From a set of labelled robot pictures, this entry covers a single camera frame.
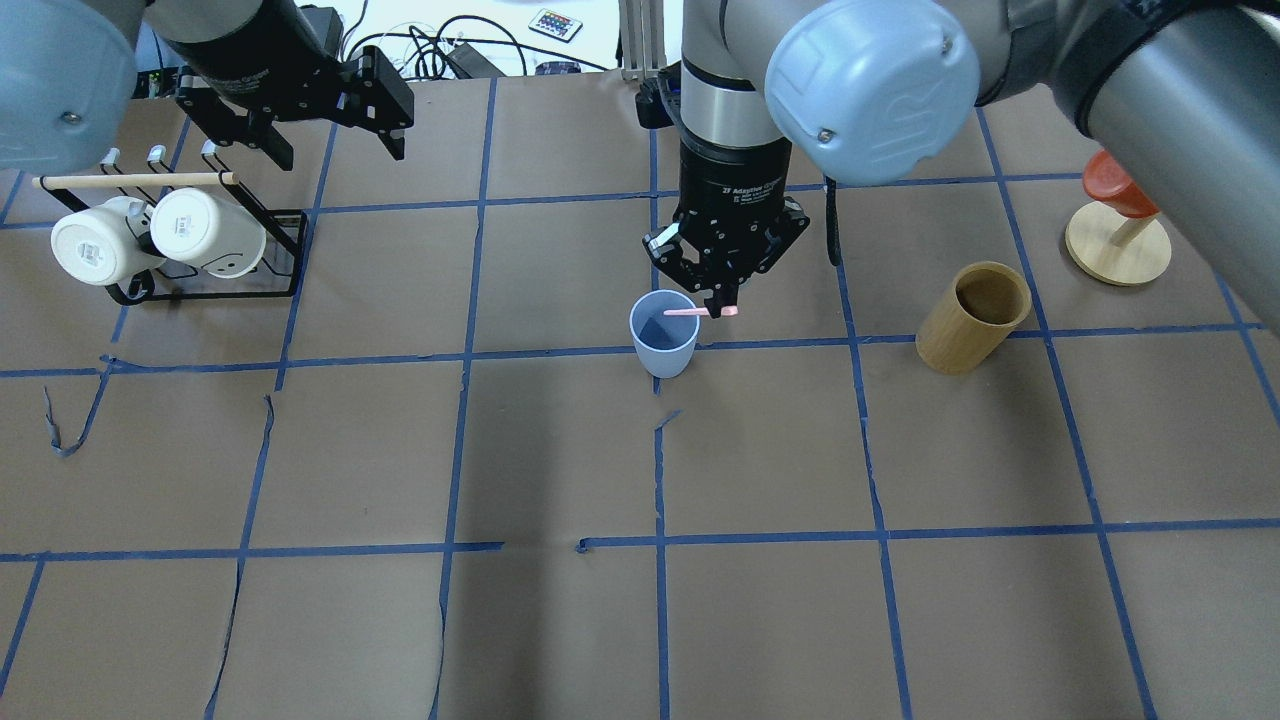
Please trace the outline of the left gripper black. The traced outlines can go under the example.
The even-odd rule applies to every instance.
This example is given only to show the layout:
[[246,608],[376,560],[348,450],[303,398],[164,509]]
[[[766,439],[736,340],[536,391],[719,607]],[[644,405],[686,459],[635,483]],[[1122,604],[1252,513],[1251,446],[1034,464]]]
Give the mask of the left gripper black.
[[361,47],[347,63],[323,55],[316,61],[280,61],[233,79],[182,67],[175,101],[215,146],[244,145],[285,172],[294,169],[294,149],[278,123],[346,119],[347,127],[374,133],[396,161],[404,160],[404,135],[415,123],[413,91],[374,46]]

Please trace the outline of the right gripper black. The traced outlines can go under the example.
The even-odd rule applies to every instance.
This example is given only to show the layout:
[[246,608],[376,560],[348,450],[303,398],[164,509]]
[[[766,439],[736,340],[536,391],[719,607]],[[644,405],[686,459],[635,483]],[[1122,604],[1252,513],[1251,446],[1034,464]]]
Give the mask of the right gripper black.
[[704,291],[713,319],[737,316],[741,283],[767,273],[810,225],[786,193],[792,145],[749,149],[691,135],[680,145],[673,223],[643,237],[650,264],[686,291]]

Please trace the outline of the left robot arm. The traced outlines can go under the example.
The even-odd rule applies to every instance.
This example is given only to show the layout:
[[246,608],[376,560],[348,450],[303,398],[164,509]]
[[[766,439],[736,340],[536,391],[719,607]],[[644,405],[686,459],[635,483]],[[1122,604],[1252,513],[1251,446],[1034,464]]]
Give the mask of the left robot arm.
[[294,151],[276,123],[329,120],[404,158],[406,79],[378,47],[340,60],[293,1],[5,1],[5,168],[55,176],[106,154],[134,92],[143,26],[182,60],[175,102],[214,143],[289,170]]

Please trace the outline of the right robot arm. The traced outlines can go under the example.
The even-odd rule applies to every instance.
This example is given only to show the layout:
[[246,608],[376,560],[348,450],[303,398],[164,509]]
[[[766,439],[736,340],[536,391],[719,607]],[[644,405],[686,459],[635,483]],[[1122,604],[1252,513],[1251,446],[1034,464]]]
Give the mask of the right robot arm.
[[712,316],[808,227],[791,151],[849,186],[940,154],[1036,85],[1277,328],[1275,1],[686,1],[646,128],[681,138],[673,222],[644,247]]

